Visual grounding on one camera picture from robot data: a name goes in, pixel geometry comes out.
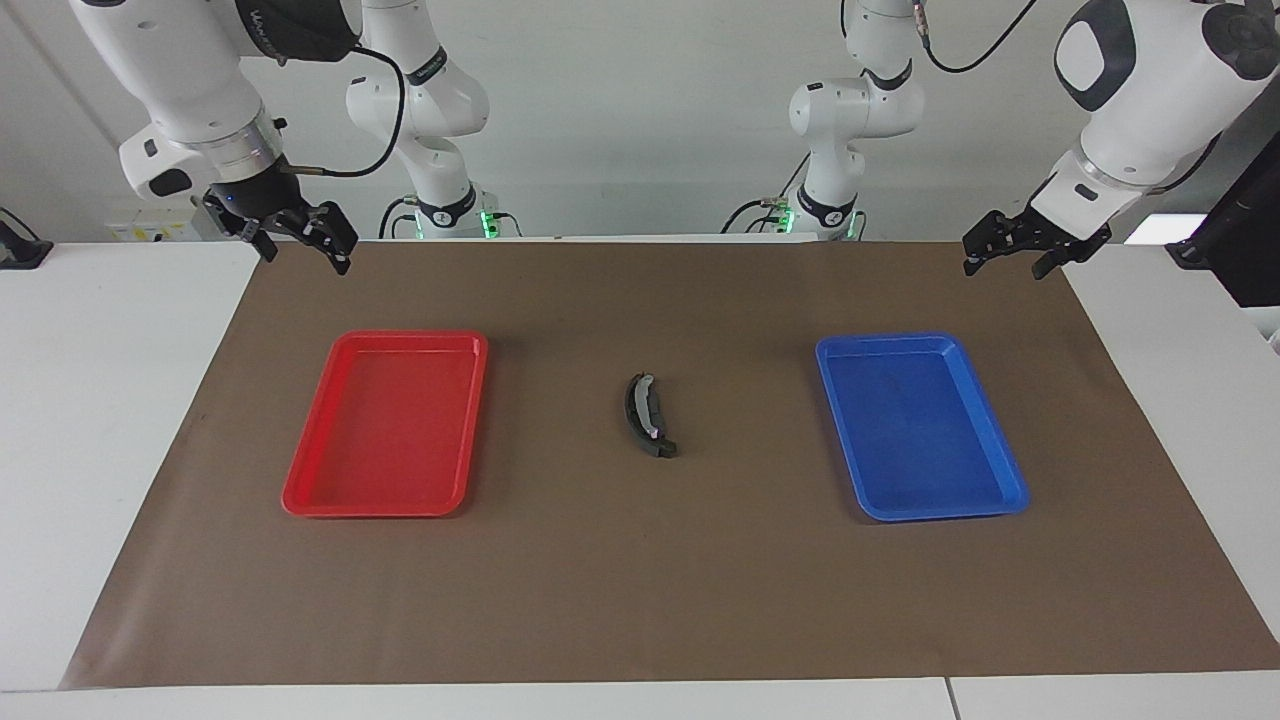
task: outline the black cable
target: black cable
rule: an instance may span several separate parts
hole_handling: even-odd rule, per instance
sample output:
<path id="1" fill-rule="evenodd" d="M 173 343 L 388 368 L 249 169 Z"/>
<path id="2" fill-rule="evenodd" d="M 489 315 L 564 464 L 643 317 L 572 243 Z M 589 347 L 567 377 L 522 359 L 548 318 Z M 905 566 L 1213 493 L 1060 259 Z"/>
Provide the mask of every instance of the black cable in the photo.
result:
<path id="1" fill-rule="evenodd" d="M 746 205 L 742 205 L 742 206 L 741 206 L 741 208 L 739 208 L 737 210 L 733 210 L 733 214 L 732 214 L 732 215 L 730 215 L 730 217 L 728 217 L 728 220 L 726 220 L 726 222 L 724 222 L 724 227 L 723 227 L 723 228 L 721 228 L 721 234 L 727 234 L 727 233 L 728 233 L 728 229 L 730 229 L 731 227 L 733 227 L 733 223 L 736 223 L 736 222 L 737 222 L 737 219 L 742 217 L 742 213 L 746 213 L 746 211 L 748 211 L 748 210 L 750 210 L 751 208 L 764 208 L 764 206 L 765 206 L 765 205 L 764 205 L 764 201 L 763 201 L 763 200 L 753 200 L 753 201 L 748 202 Z"/>
<path id="2" fill-rule="evenodd" d="M 933 44 L 929 41 L 929 36 L 928 35 L 925 35 L 923 37 L 923 41 L 924 41 L 924 54 L 929 56 L 929 61 L 932 61 L 940 70 L 942 70 L 945 73 L 951 73 L 951 74 L 956 74 L 956 76 L 961 74 L 961 73 L 966 73 L 966 72 L 977 68 L 978 65 L 986 63 L 988 58 L 991 58 L 992 55 L 995 55 L 996 50 L 1000 50 L 1000 46 L 1004 45 L 1006 40 L 1009 40 L 1009 36 L 1014 33 L 1014 31 L 1018 28 L 1018 26 L 1023 22 L 1023 18 L 1027 17 L 1027 13 L 1032 12 L 1032 8 L 1034 8 L 1037 3 L 1039 3 L 1039 0 L 1029 0 L 1027 3 L 1027 6 L 1023 8 L 1023 12 L 1018 13 L 1018 17 L 1014 18 L 1014 22 L 1011 22 L 1009 24 L 1009 27 L 1005 28 L 1005 32 L 1001 33 L 1000 38 L 996 40 L 996 44 L 992 45 L 991 47 L 988 47 L 986 53 L 983 53 L 977 60 L 969 63 L 968 65 L 964 65 L 964 67 L 960 67 L 960 68 L 952 68 L 952 67 L 945 65 L 941 60 L 938 60 L 937 55 L 933 54 Z"/>
<path id="3" fill-rule="evenodd" d="M 376 163 L 369 165 L 364 170 L 330 170 L 329 168 L 319 168 L 314 165 L 285 165 L 284 172 L 297 176 L 324 176 L 326 178 L 362 178 L 381 169 L 381 167 L 387 164 L 387 160 L 390 160 L 392 152 L 396 151 L 396 143 L 399 142 L 401 128 L 404 127 L 404 108 L 408 104 L 408 86 L 404 83 L 404 72 L 401 70 L 401 67 L 396 60 L 392 60 L 389 56 L 383 55 L 376 50 L 356 46 L 352 47 L 351 51 L 357 55 L 366 55 L 369 58 L 374 58 L 375 60 L 387 63 L 393 68 L 396 72 L 396 81 L 399 82 L 399 110 L 396 111 L 396 127 L 392 128 L 392 137 L 387 142 L 387 150 L 383 151 L 383 156 L 379 158 Z"/>
<path id="4" fill-rule="evenodd" d="M 778 219 L 773 215 L 765 215 L 763 218 L 756 218 L 751 224 L 746 225 L 746 232 L 751 233 L 755 231 L 755 225 L 760 225 L 760 232 L 764 232 L 764 225 L 769 223 L 777 224 Z"/>
<path id="5" fill-rule="evenodd" d="M 40 236 L 36 234 L 36 231 L 31 229 L 31 225 L 28 225 L 27 223 L 22 222 L 22 218 L 19 218 L 18 215 L 14 215 L 13 210 L 9 210 L 8 208 L 0 205 L 0 213 L 4 213 L 5 215 L 9 215 L 10 218 L 13 218 L 13 222 L 18 223 L 18 225 L 22 227 L 22 229 L 27 231 L 27 234 L 31 236 L 32 241 L 41 242 Z"/>
<path id="6" fill-rule="evenodd" d="M 392 222 L 392 213 L 401 205 L 410 205 L 410 202 L 404 202 L 403 197 L 397 197 L 394 202 L 387 206 L 387 211 L 383 213 L 383 222 L 378 225 L 378 240 L 387 237 L 387 223 Z"/>
<path id="7" fill-rule="evenodd" d="M 520 229 L 520 220 L 511 213 L 494 213 L 493 217 L 499 220 L 511 220 L 511 223 L 516 225 L 516 234 L 525 237 L 525 231 Z"/>
<path id="8" fill-rule="evenodd" d="M 401 215 L 399 218 L 396 218 L 396 222 L 392 223 L 392 240 L 396 238 L 396 228 L 397 228 L 397 225 L 399 225 L 404 220 L 415 222 L 415 220 L 417 220 L 417 218 L 413 217 L 413 215 Z"/>
<path id="9" fill-rule="evenodd" d="M 787 181 L 787 184 L 782 186 L 782 192 L 778 193 L 778 197 L 786 197 L 787 196 L 787 191 L 791 190 L 791 183 L 796 182 L 796 178 L 800 177 L 800 170 L 804 169 L 805 163 L 808 163 L 809 158 L 812 158 L 812 156 L 813 156 L 813 152 L 805 152 L 804 154 L 804 159 L 800 160 L 799 165 L 796 165 L 796 172 L 791 173 L 791 179 Z"/>
<path id="10" fill-rule="evenodd" d="M 1217 147 L 1219 140 L 1222 140 L 1222 133 L 1217 133 L 1216 136 L 1213 136 L 1213 140 L 1208 141 L 1208 145 L 1204 146 L 1204 151 L 1201 152 L 1201 156 L 1196 159 L 1196 163 L 1193 163 L 1190 168 L 1187 168 L 1187 172 L 1183 173 L 1180 178 L 1175 179 L 1174 182 L 1164 187 L 1157 187 L 1151 192 L 1148 192 L 1147 195 L 1164 195 L 1171 190 L 1178 188 L 1184 182 L 1189 181 L 1192 176 L 1199 172 L 1199 169 L 1204 165 L 1204 160 L 1208 160 L 1208 156 L 1213 154 L 1213 149 Z"/>

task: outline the red tray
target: red tray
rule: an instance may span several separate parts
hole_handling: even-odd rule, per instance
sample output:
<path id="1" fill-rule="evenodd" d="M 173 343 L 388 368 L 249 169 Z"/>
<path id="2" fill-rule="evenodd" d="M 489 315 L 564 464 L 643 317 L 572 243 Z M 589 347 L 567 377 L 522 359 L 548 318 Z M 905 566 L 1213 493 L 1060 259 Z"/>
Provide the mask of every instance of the red tray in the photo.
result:
<path id="1" fill-rule="evenodd" d="M 438 518 L 467 492 L 489 343 L 471 332 L 342 336 L 282 502 L 307 518 Z"/>

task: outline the plastic tray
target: plastic tray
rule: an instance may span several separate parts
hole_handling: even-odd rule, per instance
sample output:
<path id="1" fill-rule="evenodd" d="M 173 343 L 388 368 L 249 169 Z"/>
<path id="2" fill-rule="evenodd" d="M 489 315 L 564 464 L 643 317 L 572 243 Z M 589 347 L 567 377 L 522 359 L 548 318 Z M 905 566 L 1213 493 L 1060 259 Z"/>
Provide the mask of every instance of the plastic tray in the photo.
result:
<path id="1" fill-rule="evenodd" d="M 1029 495 L 960 342 L 832 337 L 818 365 L 858 502 L 877 520 L 1020 512 Z"/>
<path id="2" fill-rule="evenodd" d="M 471 332 L 353 332 L 334 343 L 284 509 L 435 518 L 467 491 L 489 345 Z"/>

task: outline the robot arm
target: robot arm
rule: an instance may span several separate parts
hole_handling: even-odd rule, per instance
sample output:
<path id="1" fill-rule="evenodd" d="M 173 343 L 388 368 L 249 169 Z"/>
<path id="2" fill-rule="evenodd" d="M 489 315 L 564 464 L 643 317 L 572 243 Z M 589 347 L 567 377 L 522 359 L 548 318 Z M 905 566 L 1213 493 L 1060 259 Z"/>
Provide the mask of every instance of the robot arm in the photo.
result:
<path id="1" fill-rule="evenodd" d="M 431 237 L 481 236 L 479 210 L 488 199 L 467 176 L 457 146 L 445 138 L 480 132 L 489 96 L 440 45 L 424 0 L 364 0 L 365 44 L 389 55 L 410 85 L 396 155 L 413 182 L 419 225 Z M 399 94 L 394 78 L 356 78 L 347 111 L 364 131 L 389 141 Z"/>
<path id="2" fill-rule="evenodd" d="M 810 83 L 791 99 L 791 127 L 812 154 L 805 181 L 787 199 L 796 209 L 794 231 L 842 237 L 867 169 L 850 143 L 919 126 L 924 91 L 913 79 L 911 55 L 920 44 L 914 10 L 913 0 L 851 0 L 846 46 L 864 73 Z"/>
<path id="3" fill-rule="evenodd" d="M 224 229 L 275 255 L 262 231 L 293 236 L 349 268 L 356 232 L 333 202 L 312 206 L 285 172 L 280 127 L 239 70 L 243 54 L 280 64 L 337 61 L 360 37 L 353 0 L 69 0 L 90 41 L 151 124 L 120 147 L 142 197 L 202 191 Z"/>
<path id="4" fill-rule="evenodd" d="M 1089 124 L 1027 211 L 992 211 L 965 236 L 965 273 L 1021 250 L 1044 252 L 1037 279 L 1092 258 L 1111 238 L 1112 217 L 1157 190 L 1274 77 L 1274 10 L 1267 0 L 1247 5 L 1087 3 L 1059 40 L 1055 61 L 1062 86 L 1092 113 Z"/>

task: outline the table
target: table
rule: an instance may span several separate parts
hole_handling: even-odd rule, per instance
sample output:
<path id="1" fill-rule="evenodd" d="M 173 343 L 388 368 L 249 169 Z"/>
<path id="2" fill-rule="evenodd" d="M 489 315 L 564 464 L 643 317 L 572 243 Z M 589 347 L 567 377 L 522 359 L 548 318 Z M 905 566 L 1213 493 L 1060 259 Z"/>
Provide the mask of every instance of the table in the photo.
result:
<path id="1" fill-rule="evenodd" d="M 0 274 L 0 689 L 56 687 L 255 260 L 238 243 L 63 245 L 40 272 Z M 1068 274 L 1280 633 L 1280 361 L 1212 275 L 1176 270 L 1161 249 L 1107 247 Z M 0 694 L 3 717 L 1271 719 L 1276 707 L 1280 673 Z"/>

